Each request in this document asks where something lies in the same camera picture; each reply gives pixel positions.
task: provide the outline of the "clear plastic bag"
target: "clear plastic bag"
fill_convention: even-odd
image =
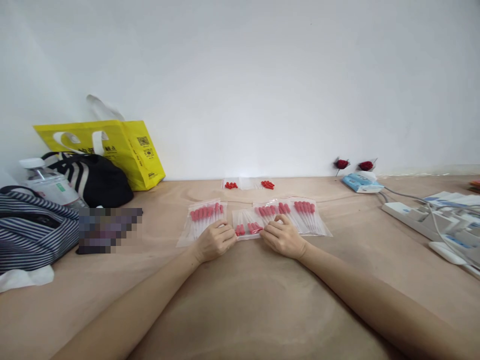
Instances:
[[[240,189],[239,177],[225,177],[221,182],[222,189]]]
[[[317,211],[317,202],[307,197],[289,197],[293,216],[303,222],[308,232],[306,235],[333,236],[327,229]]]
[[[239,186],[241,190],[268,189],[265,182],[270,182],[265,177],[240,177],[238,180],[240,182]]]
[[[287,198],[272,199],[268,202],[254,202],[253,208],[255,213],[261,217],[263,226],[266,226],[270,221],[275,221],[278,214],[284,214],[295,225],[300,234],[309,232],[301,219],[292,213],[291,203]]]
[[[253,208],[233,210],[231,212],[233,229],[238,240],[257,239],[263,230],[262,219]]]
[[[254,202],[255,213],[261,217],[265,227],[278,214],[284,214],[304,236],[332,236],[316,211],[317,203],[305,197],[273,199],[268,202]]]
[[[196,241],[204,230],[218,220],[227,219],[227,203],[219,198],[196,202],[188,207],[185,227],[176,247],[181,248]]]

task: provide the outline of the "black bag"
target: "black bag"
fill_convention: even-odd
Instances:
[[[106,157],[74,152],[48,152],[43,160],[59,155],[62,160],[49,166],[67,178],[90,208],[118,208],[133,199],[127,176]]]

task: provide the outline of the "forearm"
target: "forearm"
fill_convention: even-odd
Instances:
[[[125,359],[199,265],[191,249],[187,249],[118,298],[53,360]]]
[[[472,343],[393,287],[310,244],[299,261],[358,316],[414,359],[473,359]]]

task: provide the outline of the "bottle label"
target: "bottle label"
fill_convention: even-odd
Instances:
[[[71,203],[80,200],[79,194],[70,187],[67,179],[59,179],[50,183],[30,184],[30,187],[43,198],[60,205],[69,206]]]

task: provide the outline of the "qr code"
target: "qr code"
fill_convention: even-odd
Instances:
[[[150,145],[149,139],[146,136],[140,136],[136,138],[140,145]]]

